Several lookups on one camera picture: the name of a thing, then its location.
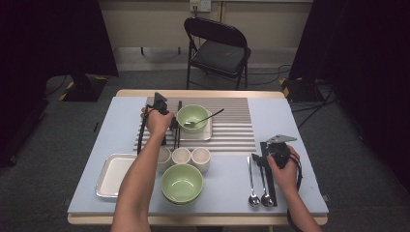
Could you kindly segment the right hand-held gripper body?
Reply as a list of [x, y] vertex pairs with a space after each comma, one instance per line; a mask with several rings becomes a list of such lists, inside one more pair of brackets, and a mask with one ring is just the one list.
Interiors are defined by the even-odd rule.
[[290, 150], [287, 147], [287, 142], [296, 140], [296, 137], [283, 134], [277, 134], [267, 140], [266, 149], [268, 154], [274, 158], [279, 169], [284, 168], [290, 159]]

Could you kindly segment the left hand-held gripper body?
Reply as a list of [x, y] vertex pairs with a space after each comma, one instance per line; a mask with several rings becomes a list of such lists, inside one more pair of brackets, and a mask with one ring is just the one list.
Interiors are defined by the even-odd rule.
[[156, 109], [160, 114], [166, 115], [169, 113], [167, 110], [167, 98], [164, 97], [162, 94], [159, 92], [156, 92], [154, 95], [154, 103], [152, 107]]

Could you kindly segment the silver spoon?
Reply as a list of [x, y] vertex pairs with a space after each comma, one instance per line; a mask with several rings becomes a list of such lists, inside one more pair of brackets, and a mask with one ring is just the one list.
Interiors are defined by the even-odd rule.
[[261, 197], [261, 202], [264, 207], [273, 207], [274, 202], [267, 190], [266, 182], [265, 182], [265, 175], [264, 175], [264, 168], [262, 166], [259, 167], [261, 181], [262, 181], [262, 188], [263, 188], [263, 195]]
[[212, 113], [212, 114], [209, 115], [208, 117], [206, 117], [206, 118], [204, 118], [204, 119], [201, 119], [201, 120], [199, 120], [199, 121], [197, 121], [197, 122], [187, 121], [187, 122], [184, 123], [184, 127], [194, 127], [195, 125], [197, 125], [197, 124], [199, 124], [199, 123], [201, 123], [201, 122], [207, 121], [208, 119], [210, 119], [210, 118], [212, 118], [212, 117], [214, 117], [214, 116], [216, 116], [216, 115], [222, 113], [223, 111], [224, 111], [224, 108], [221, 109], [221, 110], [219, 110], [218, 112]]
[[257, 207], [260, 205], [260, 199], [254, 190], [250, 157], [247, 157], [247, 164], [248, 164], [248, 170], [249, 170], [249, 184], [250, 184], [249, 204], [251, 205], [251, 207]]

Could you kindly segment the green bowl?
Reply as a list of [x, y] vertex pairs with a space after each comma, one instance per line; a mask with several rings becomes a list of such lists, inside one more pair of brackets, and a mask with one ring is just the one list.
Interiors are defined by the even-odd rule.
[[184, 123], [187, 121], [197, 122], [208, 116], [208, 111], [203, 106], [197, 104], [185, 105], [179, 110], [179, 112], [177, 112], [177, 119], [181, 126], [181, 130], [183, 132], [191, 134], [202, 132], [207, 126], [208, 122], [201, 122], [194, 127], [184, 127]]
[[161, 177], [161, 191], [166, 195], [197, 195], [204, 185], [202, 173], [190, 164], [175, 164], [169, 167]]
[[178, 195], [166, 195], [165, 198], [175, 205], [189, 205], [194, 202], [198, 196], [197, 195], [187, 195], [187, 194], [178, 194]]

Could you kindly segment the white square plate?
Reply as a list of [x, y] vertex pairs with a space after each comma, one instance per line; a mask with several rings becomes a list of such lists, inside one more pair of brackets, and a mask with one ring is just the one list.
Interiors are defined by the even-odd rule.
[[211, 130], [212, 124], [211, 124], [210, 119], [208, 119], [207, 122], [208, 122], [207, 126], [200, 133], [191, 134], [191, 133], [183, 132], [181, 130], [181, 139], [182, 140], [208, 140], [210, 139], [212, 136], [212, 130]]
[[102, 167], [96, 184], [96, 195], [102, 198], [116, 198], [122, 181], [134, 162], [136, 155], [112, 154]]

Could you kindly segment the white cup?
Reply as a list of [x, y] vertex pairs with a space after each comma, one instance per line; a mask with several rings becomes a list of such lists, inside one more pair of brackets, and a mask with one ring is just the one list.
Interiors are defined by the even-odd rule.
[[204, 173], [209, 170], [211, 153], [204, 147], [195, 148], [191, 152], [191, 161], [201, 173]]
[[180, 147], [173, 151], [171, 157], [175, 164], [186, 164], [190, 162], [190, 151], [187, 148]]
[[171, 155], [172, 153], [168, 148], [163, 146], [160, 147], [157, 163], [158, 172], [163, 173], [167, 168], [169, 168], [172, 165]]

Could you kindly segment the person's left hand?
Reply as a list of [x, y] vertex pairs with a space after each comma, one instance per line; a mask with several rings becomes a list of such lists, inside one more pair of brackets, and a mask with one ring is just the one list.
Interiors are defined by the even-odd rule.
[[147, 118], [146, 128], [152, 136], [164, 137], [167, 129], [171, 125], [174, 114], [168, 112], [163, 115], [154, 108], [143, 107], [141, 109], [141, 117]]

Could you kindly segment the person's right hand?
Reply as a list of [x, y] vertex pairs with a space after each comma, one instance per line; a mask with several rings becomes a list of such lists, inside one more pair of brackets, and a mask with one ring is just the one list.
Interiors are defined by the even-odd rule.
[[297, 175], [298, 164], [300, 156], [297, 152], [288, 145], [290, 151], [290, 160], [283, 168], [279, 168], [276, 161], [272, 156], [267, 157], [267, 161], [273, 173], [274, 179], [277, 181], [277, 185], [280, 187], [284, 195], [295, 194], [298, 192], [297, 188]]

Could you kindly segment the wooden table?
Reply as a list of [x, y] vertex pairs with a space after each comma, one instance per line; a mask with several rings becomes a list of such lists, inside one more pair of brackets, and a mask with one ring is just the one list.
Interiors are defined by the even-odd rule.
[[[178, 98], [262, 98], [262, 99], [285, 99], [281, 92], [265, 91], [211, 91], [211, 90], [161, 90], [165, 97]], [[120, 90], [115, 97], [144, 97], [151, 98], [154, 95], [152, 90]], [[328, 221], [328, 214], [325, 216], [313, 215], [318, 224], [324, 225]], [[68, 213], [68, 222], [74, 225], [109, 225], [112, 222], [113, 213], [109, 216], [71, 216]], [[281, 215], [260, 216], [151, 216], [149, 221], [155, 226], [262, 226], [262, 225], [285, 225], [287, 223], [286, 211]]]

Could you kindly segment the striped placemat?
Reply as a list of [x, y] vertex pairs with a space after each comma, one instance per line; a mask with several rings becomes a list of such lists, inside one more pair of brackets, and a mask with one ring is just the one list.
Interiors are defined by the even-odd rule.
[[210, 113], [224, 108], [219, 115], [211, 118], [212, 136], [208, 140], [182, 140], [180, 147], [193, 150], [197, 147], [206, 147], [215, 154], [231, 153], [233, 155], [255, 152], [253, 128], [246, 98], [169, 98], [168, 110], [176, 112], [178, 102], [182, 106], [198, 104], [205, 107]]

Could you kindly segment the light blue table cover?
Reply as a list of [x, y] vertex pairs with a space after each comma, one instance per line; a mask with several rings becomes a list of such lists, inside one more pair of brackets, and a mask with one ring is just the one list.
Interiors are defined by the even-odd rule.
[[[291, 146], [301, 156], [302, 195], [308, 209], [316, 216], [329, 213], [320, 193], [304, 143], [299, 135], [289, 104], [285, 99], [247, 98], [253, 128], [256, 154], [261, 153], [260, 143], [277, 134], [296, 137]], [[109, 216], [115, 208], [116, 198], [96, 195], [96, 184], [105, 160], [112, 154], [132, 154], [140, 126], [140, 108], [149, 100], [144, 97], [115, 97], [105, 119], [90, 158], [76, 188], [68, 213], [71, 216]], [[276, 189], [276, 207], [251, 207], [247, 157], [250, 154], [212, 153], [211, 167], [204, 174], [204, 189], [199, 197], [187, 206], [177, 206], [161, 193], [161, 179], [157, 178], [152, 201], [151, 216], [244, 216], [281, 215], [286, 204]]]

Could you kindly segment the black stand base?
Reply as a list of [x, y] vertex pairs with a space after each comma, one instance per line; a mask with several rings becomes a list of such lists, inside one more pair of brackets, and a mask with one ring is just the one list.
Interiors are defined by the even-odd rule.
[[282, 79], [279, 82], [282, 93], [289, 102], [323, 102], [324, 98], [315, 82], [306, 82], [301, 78]]
[[74, 74], [72, 82], [59, 97], [61, 102], [96, 102], [107, 82], [103, 76]]

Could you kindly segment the black folding chair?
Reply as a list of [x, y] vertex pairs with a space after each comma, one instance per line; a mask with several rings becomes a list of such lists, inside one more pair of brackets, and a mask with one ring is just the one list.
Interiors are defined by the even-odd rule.
[[249, 57], [251, 49], [245, 35], [236, 27], [203, 17], [189, 17], [184, 22], [189, 37], [189, 58], [186, 88], [192, 67], [205, 73], [213, 73], [236, 80], [239, 89], [241, 80], [248, 87]]

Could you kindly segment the black curtain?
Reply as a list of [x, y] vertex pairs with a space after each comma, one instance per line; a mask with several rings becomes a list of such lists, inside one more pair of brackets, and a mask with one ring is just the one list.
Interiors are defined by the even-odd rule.
[[0, 167], [46, 107], [58, 75], [118, 74], [99, 0], [0, 0]]
[[410, 192], [410, 0], [313, 0], [290, 77], [331, 82]]

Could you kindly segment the white wall socket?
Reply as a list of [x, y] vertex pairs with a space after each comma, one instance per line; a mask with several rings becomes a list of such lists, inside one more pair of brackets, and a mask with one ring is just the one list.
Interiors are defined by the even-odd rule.
[[209, 13], [212, 10], [211, 0], [190, 0], [190, 11]]

